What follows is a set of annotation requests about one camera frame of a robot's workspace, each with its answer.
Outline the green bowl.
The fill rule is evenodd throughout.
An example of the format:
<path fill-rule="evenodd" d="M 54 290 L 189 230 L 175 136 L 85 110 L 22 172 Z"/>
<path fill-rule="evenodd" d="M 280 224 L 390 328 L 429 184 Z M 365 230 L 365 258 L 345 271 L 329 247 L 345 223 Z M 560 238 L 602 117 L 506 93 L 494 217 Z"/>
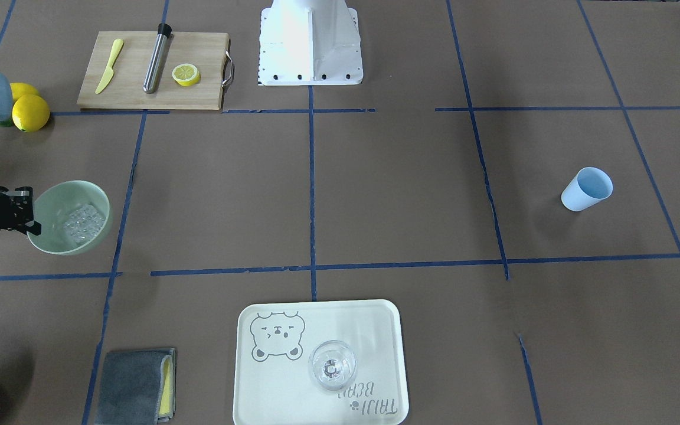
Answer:
<path fill-rule="evenodd" d="M 84 180 L 64 181 L 42 193 L 33 204 L 41 234 L 29 233 L 41 252 L 61 256 L 85 253 L 105 239 L 114 208 L 105 191 Z"/>

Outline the light blue plastic cup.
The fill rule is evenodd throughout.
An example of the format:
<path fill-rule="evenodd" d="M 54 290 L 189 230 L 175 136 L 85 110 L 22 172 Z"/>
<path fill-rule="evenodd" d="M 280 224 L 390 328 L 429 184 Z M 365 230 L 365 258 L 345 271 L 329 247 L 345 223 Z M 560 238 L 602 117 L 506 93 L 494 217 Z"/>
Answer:
<path fill-rule="evenodd" d="M 613 181 L 603 170 L 585 167 L 578 171 L 561 193 L 561 203 L 570 211 L 580 212 L 608 199 Z"/>

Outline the yellow lemon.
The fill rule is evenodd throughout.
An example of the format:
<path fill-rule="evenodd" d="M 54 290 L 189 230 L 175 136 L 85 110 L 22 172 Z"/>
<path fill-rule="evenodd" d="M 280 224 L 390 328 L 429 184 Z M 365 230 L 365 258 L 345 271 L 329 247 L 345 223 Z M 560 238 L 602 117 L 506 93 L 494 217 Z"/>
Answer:
<path fill-rule="evenodd" d="M 16 83 L 10 84 L 12 103 L 16 103 L 17 100 L 21 99 L 25 95 L 36 95 L 40 96 L 40 91 L 36 89 L 32 84 L 22 83 L 21 81 L 16 81 Z"/>
<path fill-rule="evenodd" d="M 25 94 L 12 107 L 12 122 L 22 132 L 37 132 L 49 121 L 51 109 L 40 95 Z"/>

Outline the yellow plastic knife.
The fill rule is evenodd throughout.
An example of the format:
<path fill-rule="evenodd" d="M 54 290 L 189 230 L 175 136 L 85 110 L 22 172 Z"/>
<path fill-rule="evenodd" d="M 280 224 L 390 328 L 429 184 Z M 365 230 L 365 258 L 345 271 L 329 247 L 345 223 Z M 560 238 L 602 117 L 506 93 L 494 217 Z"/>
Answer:
<path fill-rule="evenodd" d="M 110 56 L 107 59 L 105 68 L 103 70 L 102 77 L 100 78 L 99 83 L 97 84 L 97 88 L 95 89 L 94 93 L 95 94 L 100 94 L 102 93 L 108 84 L 110 84 L 113 76 L 115 75 L 115 70 L 113 69 L 115 62 L 123 49 L 124 46 L 124 40 L 121 38 L 117 38 L 116 40 L 113 40 L 111 49 L 110 49 Z"/>

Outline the grey folded cloth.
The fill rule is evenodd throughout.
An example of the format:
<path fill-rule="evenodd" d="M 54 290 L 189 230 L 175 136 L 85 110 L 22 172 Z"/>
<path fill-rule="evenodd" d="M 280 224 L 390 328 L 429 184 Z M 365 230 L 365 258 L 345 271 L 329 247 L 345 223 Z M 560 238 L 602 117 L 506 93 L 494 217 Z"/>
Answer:
<path fill-rule="evenodd" d="M 174 347 L 111 351 L 103 360 L 95 424 L 160 424 L 176 410 Z"/>

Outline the lemon half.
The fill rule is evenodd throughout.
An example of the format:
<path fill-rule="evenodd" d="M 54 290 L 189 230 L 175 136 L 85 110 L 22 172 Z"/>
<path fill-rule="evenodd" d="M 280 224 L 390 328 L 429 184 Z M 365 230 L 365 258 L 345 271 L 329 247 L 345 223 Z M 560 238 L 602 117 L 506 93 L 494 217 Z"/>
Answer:
<path fill-rule="evenodd" d="M 179 86 L 189 87 L 200 82 L 201 73 L 194 64 L 179 64 L 173 68 L 172 78 Z"/>

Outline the cream bear tray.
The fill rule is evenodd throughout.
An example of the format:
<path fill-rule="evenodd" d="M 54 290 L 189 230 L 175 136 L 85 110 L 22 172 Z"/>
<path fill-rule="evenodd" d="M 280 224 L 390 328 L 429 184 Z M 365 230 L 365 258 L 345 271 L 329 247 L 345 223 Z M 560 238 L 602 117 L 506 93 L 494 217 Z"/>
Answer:
<path fill-rule="evenodd" d="M 393 302 L 265 303 L 240 313 L 235 424 L 400 424 L 409 411 Z"/>

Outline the clear wine glass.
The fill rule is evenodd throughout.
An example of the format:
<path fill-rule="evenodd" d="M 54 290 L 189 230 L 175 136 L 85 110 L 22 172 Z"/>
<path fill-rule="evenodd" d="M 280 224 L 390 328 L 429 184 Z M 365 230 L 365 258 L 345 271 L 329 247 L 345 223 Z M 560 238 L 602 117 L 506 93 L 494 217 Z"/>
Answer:
<path fill-rule="evenodd" d="M 311 352 L 310 373 L 324 390 L 340 391 L 348 387 L 357 374 L 357 356 L 345 341 L 325 341 Z"/>

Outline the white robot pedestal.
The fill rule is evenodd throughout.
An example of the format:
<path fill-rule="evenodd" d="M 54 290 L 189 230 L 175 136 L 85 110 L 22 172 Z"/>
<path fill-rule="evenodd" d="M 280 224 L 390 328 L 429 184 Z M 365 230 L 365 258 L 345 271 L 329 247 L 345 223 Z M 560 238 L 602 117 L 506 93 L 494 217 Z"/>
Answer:
<path fill-rule="evenodd" d="M 259 43 L 259 86 L 364 80 L 358 14 L 345 1 L 273 1 L 261 11 Z"/>

